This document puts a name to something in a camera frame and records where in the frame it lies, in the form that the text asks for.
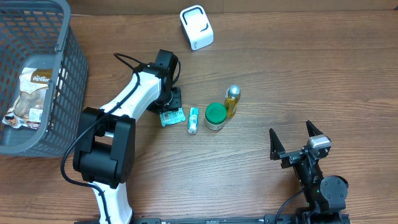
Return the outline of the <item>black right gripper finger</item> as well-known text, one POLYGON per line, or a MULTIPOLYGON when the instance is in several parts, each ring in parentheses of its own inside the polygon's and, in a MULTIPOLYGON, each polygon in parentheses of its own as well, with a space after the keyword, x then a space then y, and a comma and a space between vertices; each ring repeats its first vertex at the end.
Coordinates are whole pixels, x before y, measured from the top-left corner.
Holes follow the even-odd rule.
POLYGON ((306 126, 309 137, 319 136, 323 134, 310 120, 306 121, 306 126))
POLYGON ((279 160, 280 155, 285 153, 285 149, 272 128, 269 130, 269 136, 271 141, 270 159, 274 161, 279 160))

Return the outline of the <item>teal white wet wipes pack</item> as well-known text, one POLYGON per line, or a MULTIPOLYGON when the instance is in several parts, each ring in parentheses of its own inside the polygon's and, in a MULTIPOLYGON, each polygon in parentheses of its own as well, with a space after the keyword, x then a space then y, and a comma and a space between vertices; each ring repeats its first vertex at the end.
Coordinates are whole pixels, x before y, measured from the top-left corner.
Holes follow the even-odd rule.
POLYGON ((186 120, 183 108, 179 108, 177 111, 167 111, 160 114, 161 125, 165 127, 166 125, 177 124, 186 120))

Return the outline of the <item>teal snack packet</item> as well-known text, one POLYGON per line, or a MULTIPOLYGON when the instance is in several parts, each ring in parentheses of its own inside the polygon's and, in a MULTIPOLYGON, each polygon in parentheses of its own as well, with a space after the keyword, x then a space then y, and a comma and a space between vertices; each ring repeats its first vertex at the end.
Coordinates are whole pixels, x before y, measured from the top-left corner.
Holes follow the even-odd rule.
POLYGON ((196 134, 198 130, 198 108, 190 108, 188 120, 188 133, 196 134))

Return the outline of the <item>green lid white jar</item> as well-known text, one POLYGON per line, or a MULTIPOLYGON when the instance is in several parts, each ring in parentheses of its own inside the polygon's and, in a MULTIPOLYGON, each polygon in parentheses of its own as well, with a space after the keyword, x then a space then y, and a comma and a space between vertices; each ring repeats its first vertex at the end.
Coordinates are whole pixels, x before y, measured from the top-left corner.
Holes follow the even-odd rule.
POLYGON ((205 124, 207 128, 217 131, 223 128, 227 118, 227 110, 221 103, 208 105, 205 111, 205 124))

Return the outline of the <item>yellow dish soap bottle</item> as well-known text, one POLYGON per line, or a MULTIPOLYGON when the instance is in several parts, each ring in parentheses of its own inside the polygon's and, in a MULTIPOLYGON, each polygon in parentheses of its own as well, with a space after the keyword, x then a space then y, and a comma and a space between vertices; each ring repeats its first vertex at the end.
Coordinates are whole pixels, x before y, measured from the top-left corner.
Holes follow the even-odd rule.
POLYGON ((225 95, 224 107, 227 110, 227 117, 232 118, 236 113, 238 101, 241 97, 241 89, 239 85, 231 85, 225 95))

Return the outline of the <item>brown white snack packet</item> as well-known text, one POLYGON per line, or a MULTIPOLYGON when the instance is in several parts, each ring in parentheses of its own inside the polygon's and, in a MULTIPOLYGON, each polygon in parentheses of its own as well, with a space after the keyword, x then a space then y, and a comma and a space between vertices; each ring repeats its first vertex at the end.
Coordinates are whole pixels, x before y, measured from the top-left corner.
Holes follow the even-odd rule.
POLYGON ((38 129, 51 76, 52 69, 24 68, 19 75, 19 96, 2 123, 15 129, 38 129))

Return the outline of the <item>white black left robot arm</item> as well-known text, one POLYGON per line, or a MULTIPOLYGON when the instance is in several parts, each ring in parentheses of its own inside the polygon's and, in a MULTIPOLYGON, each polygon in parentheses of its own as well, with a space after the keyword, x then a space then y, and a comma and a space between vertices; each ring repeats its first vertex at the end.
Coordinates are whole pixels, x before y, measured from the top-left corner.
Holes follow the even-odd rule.
POLYGON ((97 223, 132 223, 134 213, 126 182, 134 164, 136 121, 148 110, 162 114, 181 107, 180 60, 170 57, 132 68, 125 89, 101 108, 87 107, 80 115, 78 136, 67 149, 82 181, 72 180, 61 164, 63 178, 95 193, 100 216, 97 223))

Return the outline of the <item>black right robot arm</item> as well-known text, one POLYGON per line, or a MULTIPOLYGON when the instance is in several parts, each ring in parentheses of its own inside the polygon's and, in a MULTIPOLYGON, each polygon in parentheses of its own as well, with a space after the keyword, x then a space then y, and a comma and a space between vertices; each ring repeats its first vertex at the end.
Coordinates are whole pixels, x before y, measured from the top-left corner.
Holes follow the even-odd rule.
POLYGON ((301 149, 286 152, 276 132, 269 130, 270 159, 280 160, 281 168, 292 167, 301 189, 286 200, 275 215, 265 215, 270 223, 349 223, 346 208, 349 183, 338 175, 323 176, 319 160, 325 158, 331 149, 331 139, 324 135, 311 121, 306 121, 308 141, 301 149), (282 215, 284 208, 300 194, 304 194, 307 206, 297 208, 292 215, 282 215))

